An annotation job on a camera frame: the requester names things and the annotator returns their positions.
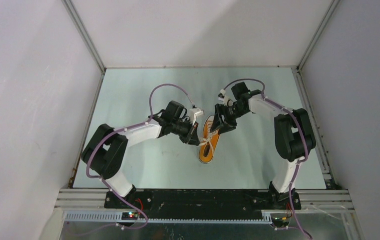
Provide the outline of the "orange canvas sneaker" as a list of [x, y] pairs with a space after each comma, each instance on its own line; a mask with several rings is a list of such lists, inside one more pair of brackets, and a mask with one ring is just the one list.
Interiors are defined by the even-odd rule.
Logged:
[[202, 140], [198, 153], [199, 161], [207, 164], [211, 162], [214, 157], [215, 148], [219, 141], [219, 133], [217, 130], [210, 132], [214, 120], [214, 115], [210, 115], [203, 126]]

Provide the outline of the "white shoelace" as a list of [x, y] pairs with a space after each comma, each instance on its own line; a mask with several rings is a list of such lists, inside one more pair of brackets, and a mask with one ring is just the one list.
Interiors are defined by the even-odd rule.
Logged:
[[218, 140], [219, 134], [217, 131], [205, 131], [200, 145], [199, 157], [203, 159], [213, 158]]

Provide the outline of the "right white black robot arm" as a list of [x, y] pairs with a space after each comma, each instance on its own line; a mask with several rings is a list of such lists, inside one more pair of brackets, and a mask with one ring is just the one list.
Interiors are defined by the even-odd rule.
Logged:
[[220, 103], [215, 105], [215, 114], [210, 132], [224, 134], [233, 131], [237, 119], [245, 114], [260, 114], [274, 123], [275, 147], [285, 161], [271, 181], [274, 190], [268, 196], [271, 207], [283, 208], [289, 201], [288, 194], [295, 187], [301, 163], [308, 160], [309, 153], [316, 147], [316, 139], [307, 111], [292, 109], [268, 98], [264, 90], [249, 90], [244, 79], [228, 84], [234, 101], [226, 95], [226, 89], [219, 91]]

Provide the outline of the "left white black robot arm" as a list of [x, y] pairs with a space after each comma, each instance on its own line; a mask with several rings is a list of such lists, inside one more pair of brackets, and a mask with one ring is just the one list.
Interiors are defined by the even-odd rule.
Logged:
[[89, 171], [95, 171], [96, 178], [117, 193], [116, 201], [123, 208], [134, 206], [134, 185], [121, 169], [126, 150], [168, 134], [177, 135], [184, 144], [198, 146], [200, 139], [197, 135], [197, 119], [203, 114], [203, 110], [196, 106], [186, 109], [172, 100], [165, 109], [150, 116], [143, 123], [118, 130], [105, 123], [100, 125], [81, 154], [82, 161], [87, 165], [87, 176], [91, 178]]

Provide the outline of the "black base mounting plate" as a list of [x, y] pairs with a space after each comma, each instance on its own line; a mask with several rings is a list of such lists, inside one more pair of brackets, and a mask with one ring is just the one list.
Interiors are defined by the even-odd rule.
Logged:
[[302, 208], [295, 190], [137, 188], [125, 200], [151, 220], [261, 220], [262, 211]]

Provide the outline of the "left controller board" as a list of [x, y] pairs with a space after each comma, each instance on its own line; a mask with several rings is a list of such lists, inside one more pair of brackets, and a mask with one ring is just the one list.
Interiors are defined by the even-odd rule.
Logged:
[[138, 212], [126, 211], [126, 212], [122, 212], [121, 214], [122, 221], [135, 221], [135, 220], [138, 220], [139, 217], [140, 217], [140, 214]]

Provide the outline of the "controller board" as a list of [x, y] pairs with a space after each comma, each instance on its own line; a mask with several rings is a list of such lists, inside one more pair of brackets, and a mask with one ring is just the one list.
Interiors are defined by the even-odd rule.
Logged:
[[278, 228], [278, 229], [288, 228], [291, 219], [292, 219], [291, 216], [273, 217], [271, 225], [272, 225], [272, 227]]
[[140, 214], [138, 212], [126, 211], [126, 212], [122, 212], [121, 214], [122, 221], [135, 221], [135, 220], [138, 220], [139, 217], [140, 217]]

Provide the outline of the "right controller board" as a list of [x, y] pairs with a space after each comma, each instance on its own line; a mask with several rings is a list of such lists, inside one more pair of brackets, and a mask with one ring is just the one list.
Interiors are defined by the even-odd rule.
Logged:
[[271, 225], [272, 225], [272, 227], [278, 228], [278, 229], [288, 228], [291, 219], [292, 219], [291, 216], [273, 217]]

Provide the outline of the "aluminium frame rail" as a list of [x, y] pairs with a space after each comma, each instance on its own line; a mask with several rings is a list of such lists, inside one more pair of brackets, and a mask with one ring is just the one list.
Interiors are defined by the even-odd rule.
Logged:
[[[55, 208], [72, 210], [101, 210], [104, 208], [105, 188], [62, 188]], [[301, 212], [353, 213], [354, 204], [347, 190], [302, 189], [297, 190]]]

